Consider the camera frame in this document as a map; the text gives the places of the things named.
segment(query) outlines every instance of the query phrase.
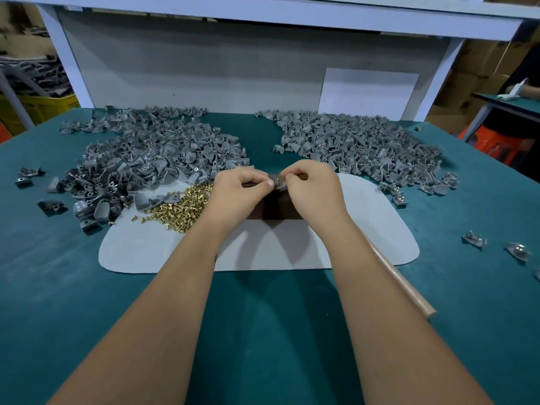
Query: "wooden stick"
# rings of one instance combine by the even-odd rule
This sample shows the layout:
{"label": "wooden stick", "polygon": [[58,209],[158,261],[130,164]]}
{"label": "wooden stick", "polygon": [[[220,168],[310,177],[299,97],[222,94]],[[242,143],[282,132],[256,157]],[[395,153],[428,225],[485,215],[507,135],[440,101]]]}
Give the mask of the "wooden stick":
{"label": "wooden stick", "polygon": [[409,296],[409,298],[412,300],[414,305],[418,307],[420,311],[422,311],[422,314],[424,314],[426,318],[429,318],[433,314],[435,314],[436,313],[435,308],[433,308],[431,304],[429,304],[427,300],[424,297],[422,297],[422,294],[420,294],[418,290],[414,288],[412,284],[409,283],[405,279],[405,277],[401,275],[399,271],[397,271],[397,268],[395,268],[395,266],[392,263],[390,263],[390,261],[385,257],[385,255],[382,254],[381,251],[377,247],[375,247],[375,245],[371,242],[371,240],[368,239],[368,241],[371,247],[373,247],[373,250],[375,251],[377,256],[379,256],[379,258],[384,263],[388,271],[391,273],[392,277],[397,281],[397,283],[400,285],[403,291]]}

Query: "background table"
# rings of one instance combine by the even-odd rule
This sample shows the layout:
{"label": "background table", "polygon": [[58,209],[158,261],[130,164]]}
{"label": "background table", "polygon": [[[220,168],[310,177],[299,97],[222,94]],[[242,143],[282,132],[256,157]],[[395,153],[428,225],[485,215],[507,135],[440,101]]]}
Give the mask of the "background table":
{"label": "background table", "polygon": [[480,111],[476,114],[475,118],[469,124],[463,141],[467,142],[471,136],[482,126],[485,119],[493,108],[501,109],[506,112],[513,113],[514,115],[522,116],[530,119],[534,122],[540,122],[540,101],[535,101],[527,98],[517,98],[511,101],[503,101],[498,99],[493,94],[472,94],[475,98],[480,98],[486,101],[485,105],[480,108]]}
{"label": "background table", "polygon": [[[40,199],[85,146],[112,134],[61,136],[74,109],[0,145],[0,403],[44,403],[127,309],[152,275],[108,272],[98,264],[107,228],[85,235],[71,211],[47,217]],[[203,118],[240,137],[252,162],[278,172],[275,123],[253,115]],[[443,170],[460,175],[446,197],[406,188],[399,213],[420,257],[399,269],[435,307],[431,323],[497,404],[540,403],[540,186],[430,124],[415,132],[445,151]],[[18,189],[21,167],[46,176]],[[488,238],[479,251],[462,244],[468,230]],[[520,265],[503,250],[522,242],[536,253]],[[330,270],[221,272],[214,275],[187,403],[361,403],[353,351]]]}

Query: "pile of brass rivets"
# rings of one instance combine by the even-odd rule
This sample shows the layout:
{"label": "pile of brass rivets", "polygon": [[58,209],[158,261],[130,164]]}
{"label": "pile of brass rivets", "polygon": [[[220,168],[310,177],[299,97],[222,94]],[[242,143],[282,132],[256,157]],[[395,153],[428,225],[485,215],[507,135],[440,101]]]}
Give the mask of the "pile of brass rivets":
{"label": "pile of brass rivets", "polygon": [[212,192],[212,184],[204,182],[195,186],[190,186],[184,192],[184,197],[178,203],[162,203],[148,212],[152,213],[148,217],[141,217],[140,222],[146,220],[157,220],[165,225],[167,230],[172,229],[185,233],[197,221],[203,212],[210,192]]}

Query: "white shelf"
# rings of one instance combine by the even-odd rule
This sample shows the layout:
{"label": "white shelf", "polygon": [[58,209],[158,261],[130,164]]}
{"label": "white shelf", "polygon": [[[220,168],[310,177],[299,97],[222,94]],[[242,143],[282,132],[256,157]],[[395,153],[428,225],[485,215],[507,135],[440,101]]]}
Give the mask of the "white shelf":
{"label": "white shelf", "polygon": [[263,23],[510,40],[536,7],[459,0],[12,0]]}

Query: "white sheet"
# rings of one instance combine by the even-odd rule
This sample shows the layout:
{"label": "white sheet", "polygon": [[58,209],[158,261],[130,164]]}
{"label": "white sheet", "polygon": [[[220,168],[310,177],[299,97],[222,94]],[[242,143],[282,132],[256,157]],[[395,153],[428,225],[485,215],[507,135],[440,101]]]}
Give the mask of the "white sheet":
{"label": "white sheet", "polygon": [[[347,211],[373,244],[394,265],[415,260],[420,250],[394,206],[374,183],[358,176],[338,174]],[[185,183],[143,191],[152,197],[184,190]],[[183,234],[163,224],[131,221],[144,214],[124,209],[99,249],[99,263],[119,273],[157,273]],[[295,270],[329,268],[330,259],[320,238],[303,220],[264,222],[246,220],[221,248],[216,271]]]}
{"label": "white sheet", "polygon": [[398,121],[418,76],[405,72],[326,68],[319,113],[381,115]]}

